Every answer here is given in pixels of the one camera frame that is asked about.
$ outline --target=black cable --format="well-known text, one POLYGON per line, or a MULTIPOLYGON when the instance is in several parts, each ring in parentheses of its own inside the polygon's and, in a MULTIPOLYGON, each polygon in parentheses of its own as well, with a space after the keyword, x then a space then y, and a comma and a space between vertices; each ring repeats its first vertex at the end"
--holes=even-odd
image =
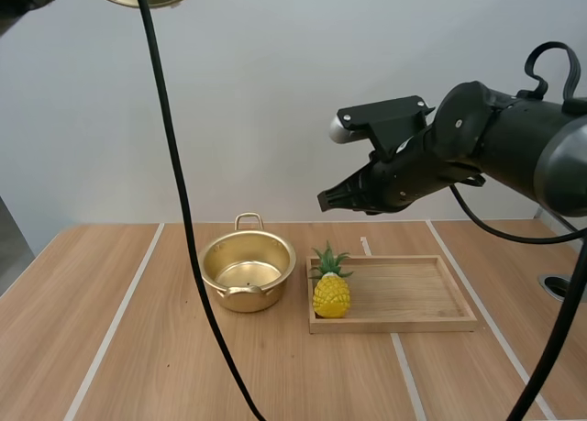
POLYGON ((587 236, 587 228, 583 228, 581 230, 575 231, 573 233, 569 233, 567 235, 556 236, 554 238, 524 238, 524 237, 520 237, 520 236, 516 236, 516 235, 510 235, 509 233, 504 233, 503 231, 496 230, 495 228, 489 227, 487 224, 485 224, 483 221, 481 221, 471 211, 471 209, 469 208, 467 203, 465 203, 465 200, 462 199, 462 196, 460 195, 459 190, 457 190, 457 188, 454 185, 450 186, 450 191, 452 192, 452 194, 455 195, 455 198, 457 198, 457 202, 459 203, 460 207, 464 210, 464 212, 471 219, 471 221, 473 221, 475 224, 477 224, 479 227, 481 227, 486 232, 491 233, 492 235, 495 235, 498 238, 512 240, 513 242, 518 242, 520 244, 548 245, 548 244, 561 244, 563 242, 569 242, 570 240, 583 238, 583 237, 587 236))
POLYGON ((530 405, 536 399, 538 392, 544 381, 547 379, 548 374, 552 370, 557 357, 560 354, 560 350, 564 345, 565 339, 569 334, 570 325, 575 317, 579 303, 587 284, 587 245, 583 244, 581 252, 579 253, 579 260, 575 265, 572 277, 570 278, 569 289, 565 295, 565 298, 560 307, 559 316, 557 321, 552 328, 550 337, 548 338, 547 346, 542 352, 542 356, 538 361, 532 376, 528 381, 526 388, 520 395, 515 403, 512 412, 507 417, 507 421, 519 421, 521 420, 530 405))
POLYGON ((148 0, 138 0, 138 8, 140 9, 140 15, 143 19, 143 25, 145 27, 145 33, 147 35, 147 42, 149 43, 150 59, 153 66, 153 74, 155 75, 155 82, 157 83, 157 92, 159 94, 159 101, 161 104, 161 114, 163 115, 163 125, 165 127, 165 136, 167 137, 167 145, 169 147, 169 154, 172 159, 173 175, 175 176, 175 182, 177 184, 177 191, 180 197, 180 205, 182 206, 183 225, 185 227, 185 238, 187 240, 187 250, 190 254, 190 262, 192 263, 192 272, 194 273, 195 284, 198 287, 198 293, 202 300, 202 306, 205 310, 205 316, 208 318, 208 323, 212 328, 216 342, 224 355, 224 359, 232 372, 232 376, 237 382, 239 390, 242 392, 242 396, 247 401, 250 411, 260 421, 265 421, 265 418, 260 414, 259 409, 250 397, 249 391, 245 386, 245 383, 240 378, 237 366, 230 356, 228 351, 227 343, 222 337, 220 327, 214 317, 212 306, 210 306, 210 300, 205 291, 204 279, 198 265, 197 252, 195 250, 195 239, 194 239, 194 226, 192 224, 192 214, 190 213, 190 203, 187 197, 187 190, 185 188, 185 180, 183 179, 182 165, 180 163, 180 155, 177 150, 177 142, 175 141, 175 133, 173 132, 172 123, 172 112, 169 107, 169 99, 167 97, 167 89, 165 87, 165 79, 163 77, 163 69, 161 68, 161 59, 159 56, 159 49, 157 48, 157 39, 155 37, 155 28, 153 27, 153 21, 150 16, 148 0))

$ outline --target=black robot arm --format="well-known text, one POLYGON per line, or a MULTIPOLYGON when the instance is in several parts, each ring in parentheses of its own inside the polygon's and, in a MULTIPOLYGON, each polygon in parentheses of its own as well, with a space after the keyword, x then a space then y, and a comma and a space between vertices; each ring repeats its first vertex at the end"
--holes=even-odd
POLYGON ((434 109, 418 96, 339 110, 333 140, 368 138, 374 151, 367 165, 318 196, 321 209, 394 213, 454 183, 481 186, 486 173, 550 211, 587 216, 587 101, 573 97, 579 61, 566 45, 549 42, 530 54, 526 73, 538 79, 536 91, 459 84, 430 125, 434 109), (551 48, 569 53, 563 105, 542 101, 548 84, 533 71, 551 48))

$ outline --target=gold pot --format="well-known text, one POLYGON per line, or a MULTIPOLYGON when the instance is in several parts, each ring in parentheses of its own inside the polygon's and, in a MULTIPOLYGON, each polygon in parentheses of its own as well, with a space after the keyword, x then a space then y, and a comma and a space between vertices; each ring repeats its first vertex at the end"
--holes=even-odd
POLYGON ((216 239, 201 253, 204 281, 225 308, 253 313, 275 304, 295 266, 292 244, 268 233, 256 213, 235 219, 235 231, 216 239), (254 216, 259 229, 241 229, 243 217, 254 216))

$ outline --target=yellow pineapple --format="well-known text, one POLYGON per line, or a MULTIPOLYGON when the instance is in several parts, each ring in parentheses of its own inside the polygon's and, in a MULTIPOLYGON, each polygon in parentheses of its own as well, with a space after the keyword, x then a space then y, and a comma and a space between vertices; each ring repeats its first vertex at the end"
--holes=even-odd
POLYGON ((350 308, 349 286, 343 279, 349 277, 352 272, 340 272, 340 263, 348 257, 348 253, 340 253, 336 258, 332 254, 330 243, 323 253, 314 249, 320 265, 312 270, 320 271, 320 275, 312 279, 320 279, 314 288, 314 300, 312 306, 319 316, 324 318, 341 318, 350 308))

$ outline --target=white stripe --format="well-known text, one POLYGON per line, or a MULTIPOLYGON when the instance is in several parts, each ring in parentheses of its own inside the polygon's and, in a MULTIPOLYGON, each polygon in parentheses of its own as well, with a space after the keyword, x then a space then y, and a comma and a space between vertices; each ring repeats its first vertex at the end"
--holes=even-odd
MULTIPOLYGON (((446 244, 444 243, 444 241, 442 240, 442 238, 438 234, 437 230, 434 228, 434 225, 432 224, 432 222, 428 219, 426 221, 426 224, 428 225, 428 228, 430 229, 430 232, 432 233, 434 238, 437 240, 438 245, 442 248, 442 251, 444 251, 444 254, 447 257, 447 259, 450 261, 452 267, 455 269, 455 272, 457 273, 457 275, 460 278, 460 281, 465 286, 465 289, 467 290, 467 292, 471 296, 471 299, 473 299, 473 302, 479 308, 479 311, 483 315, 483 318, 487 322, 487 325, 489 326, 489 328, 493 332, 493 335, 495 336, 495 338, 497 338, 497 341, 499 342, 502 349, 504 350, 505 355, 507 355, 507 358, 512 362, 512 365, 514 365, 514 369, 517 371, 518 375, 520 376, 520 378, 522 379, 524 384, 527 384, 530 377, 528 376, 526 370, 524 369, 524 366, 522 366, 522 363, 520 362, 520 360, 515 355, 514 350, 512 349, 510 344, 505 339, 504 334, 502 334, 502 331, 500 331, 499 327, 495 324, 495 321, 490 316, 489 311, 487 311, 487 308, 485 308, 485 306, 483 305, 483 302, 481 301, 481 298, 479 297, 479 295, 477 295, 477 293, 475 293, 475 290, 473 289, 471 283, 467 279, 467 276, 465 275, 463 270, 460 268, 460 266, 457 263, 457 261, 455 260, 455 258, 450 253, 449 248, 446 246, 446 244)), ((542 410, 542 413, 544 414, 544 416, 547 419, 549 419, 549 420, 553 420, 553 419, 556 420, 557 419, 555 417, 554 413, 552 412, 552 410, 550 410, 548 403, 545 401, 545 399, 542 397, 542 395, 540 393, 536 397, 536 402, 538 404, 538 407, 540 407, 540 410, 542 410)))
MULTIPOLYGON (((367 238, 361 236, 360 243, 363 246, 365 255, 371 256, 371 248, 369 247, 369 242, 367 241, 367 238)), ((418 389, 417 387, 415 387, 414 375, 412 375, 410 364, 407 362, 404 347, 402 346, 402 340, 400 339, 400 336, 398 336, 397 334, 391 334, 391 336, 393 347, 395 348, 395 355, 397 356, 397 360, 400 363, 400 368, 402 368, 402 374, 404 375, 405 387, 407 388, 407 392, 410 395, 410 400, 412 401, 415 419, 416 421, 426 421, 426 412, 424 412, 424 406, 422 406, 422 400, 420 400, 420 394, 418 393, 418 389)))
POLYGON ((78 409, 80 408, 80 405, 82 405, 83 398, 87 394, 88 389, 90 388, 90 385, 92 384, 92 380, 94 379, 95 373, 98 371, 98 368, 100 367, 100 363, 102 362, 102 359, 104 358, 104 355, 106 354, 106 350, 108 349, 108 346, 110 345, 110 342, 112 341, 112 338, 114 337, 114 335, 116 333, 116 330, 118 328, 118 324, 120 323, 120 320, 122 319, 122 315, 125 314, 125 311, 127 310, 127 306, 128 306, 128 303, 130 302, 130 298, 132 297, 132 294, 137 289, 138 281, 140 281, 140 278, 142 277, 143 272, 145 271, 145 268, 147 267, 147 264, 149 263, 150 256, 153 253, 153 251, 155 250, 155 247, 157 246, 157 241, 159 240, 159 236, 161 235, 161 232, 163 231, 163 227, 165 227, 165 224, 159 224, 159 227, 157 228, 157 231, 155 232, 155 236, 153 236, 153 240, 151 241, 149 248, 147 249, 147 252, 145 253, 145 257, 143 258, 142 262, 138 266, 137 272, 135 273, 135 277, 133 278, 132 282, 128 286, 127 293, 125 294, 124 298, 122 299, 122 302, 120 303, 120 306, 118 307, 118 310, 116 311, 114 319, 112 320, 110 327, 106 331, 104 339, 102 340, 102 344, 100 345, 100 348, 98 348, 98 351, 95 353, 94 361, 92 361, 92 364, 90 365, 90 369, 85 374, 85 378, 83 378, 82 384, 80 385, 80 388, 78 389, 77 394, 75 395, 75 398, 73 398, 72 405, 70 405, 70 410, 68 410, 67 414, 65 414, 63 421, 73 421, 73 419, 75 418, 75 415, 77 414, 78 409))
POLYGON ((367 238, 361 236, 360 243, 363 245, 363 251, 365 251, 365 256, 371 256, 371 248, 369 247, 369 242, 367 242, 367 238))

